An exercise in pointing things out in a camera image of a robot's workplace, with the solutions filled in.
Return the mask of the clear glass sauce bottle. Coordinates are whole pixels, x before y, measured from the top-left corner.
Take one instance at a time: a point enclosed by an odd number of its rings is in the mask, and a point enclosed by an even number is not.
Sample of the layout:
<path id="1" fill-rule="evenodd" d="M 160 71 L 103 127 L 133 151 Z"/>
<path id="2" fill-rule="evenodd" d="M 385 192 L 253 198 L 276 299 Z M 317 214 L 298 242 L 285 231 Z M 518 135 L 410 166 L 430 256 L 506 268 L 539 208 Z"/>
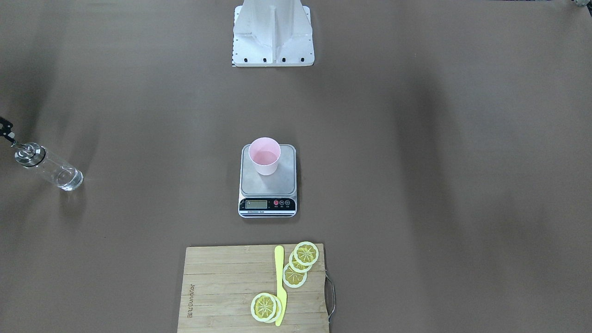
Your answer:
<path id="1" fill-rule="evenodd" d="M 63 158 L 35 142 L 15 145 L 15 160 L 57 186 L 63 191 L 73 191 L 83 183 L 83 173 Z"/>

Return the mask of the pink plastic cup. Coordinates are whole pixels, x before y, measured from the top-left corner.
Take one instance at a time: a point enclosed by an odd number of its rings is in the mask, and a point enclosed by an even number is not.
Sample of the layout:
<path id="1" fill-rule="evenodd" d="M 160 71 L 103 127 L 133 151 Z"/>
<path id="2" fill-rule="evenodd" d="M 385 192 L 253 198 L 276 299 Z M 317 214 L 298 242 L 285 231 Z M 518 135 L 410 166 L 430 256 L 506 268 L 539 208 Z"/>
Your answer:
<path id="1" fill-rule="evenodd" d="M 281 146 L 270 137 L 255 139 L 249 146 L 249 158 L 260 175 L 275 173 L 280 157 Z"/>

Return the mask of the grey kitchen scale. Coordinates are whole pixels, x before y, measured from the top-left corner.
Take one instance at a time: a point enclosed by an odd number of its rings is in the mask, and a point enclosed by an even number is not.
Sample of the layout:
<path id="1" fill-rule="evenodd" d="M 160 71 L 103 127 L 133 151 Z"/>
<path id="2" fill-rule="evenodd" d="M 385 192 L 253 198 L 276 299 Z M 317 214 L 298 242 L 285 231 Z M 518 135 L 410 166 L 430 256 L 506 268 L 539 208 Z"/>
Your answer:
<path id="1" fill-rule="evenodd" d="M 241 152 L 238 213 L 243 218 L 294 217 L 298 209 L 296 149 L 280 145 L 275 173 L 261 175 L 249 158 L 249 147 Z"/>

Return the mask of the wooden cutting board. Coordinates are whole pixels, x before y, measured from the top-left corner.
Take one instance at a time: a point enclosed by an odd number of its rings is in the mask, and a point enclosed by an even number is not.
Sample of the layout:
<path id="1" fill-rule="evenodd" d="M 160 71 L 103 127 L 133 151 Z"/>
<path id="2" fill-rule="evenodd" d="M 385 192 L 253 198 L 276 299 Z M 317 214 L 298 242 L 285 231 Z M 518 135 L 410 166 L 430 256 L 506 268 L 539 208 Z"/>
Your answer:
<path id="1" fill-rule="evenodd" d="M 188 247 L 180 288 L 179 333 L 327 333 L 324 245 L 300 288 L 286 287 L 281 325 L 255 320 L 252 299 L 277 292 L 275 245 Z"/>

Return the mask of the yellow plastic knife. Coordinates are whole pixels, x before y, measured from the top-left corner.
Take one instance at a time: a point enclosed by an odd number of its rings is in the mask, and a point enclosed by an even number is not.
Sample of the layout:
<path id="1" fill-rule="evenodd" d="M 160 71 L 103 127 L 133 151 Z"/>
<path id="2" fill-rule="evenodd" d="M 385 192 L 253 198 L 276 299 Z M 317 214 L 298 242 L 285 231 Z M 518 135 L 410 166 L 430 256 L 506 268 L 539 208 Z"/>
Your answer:
<path id="1" fill-rule="evenodd" d="M 284 273 L 284 259 L 285 252 L 282 245 L 277 245 L 273 251 L 275 259 L 275 270 L 276 270 L 276 296 L 280 301 L 282 311 L 277 320 L 275 320 L 276 327 L 281 326 L 285 311 L 287 310 L 287 291 L 284 289 L 283 273 Z"/>

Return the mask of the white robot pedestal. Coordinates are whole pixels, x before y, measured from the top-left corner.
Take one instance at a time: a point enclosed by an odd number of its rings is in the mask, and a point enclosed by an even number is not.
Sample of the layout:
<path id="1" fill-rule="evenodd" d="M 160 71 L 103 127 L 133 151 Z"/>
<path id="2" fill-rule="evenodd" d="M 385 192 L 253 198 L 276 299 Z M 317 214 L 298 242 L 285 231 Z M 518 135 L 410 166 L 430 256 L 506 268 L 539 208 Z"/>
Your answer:
<path id="1" fill-rule="evenodd" d="M 233 66 L 315 63 L 311 10 L 300 0 L 246 0 L 235 7 L 233 18 Z"/>

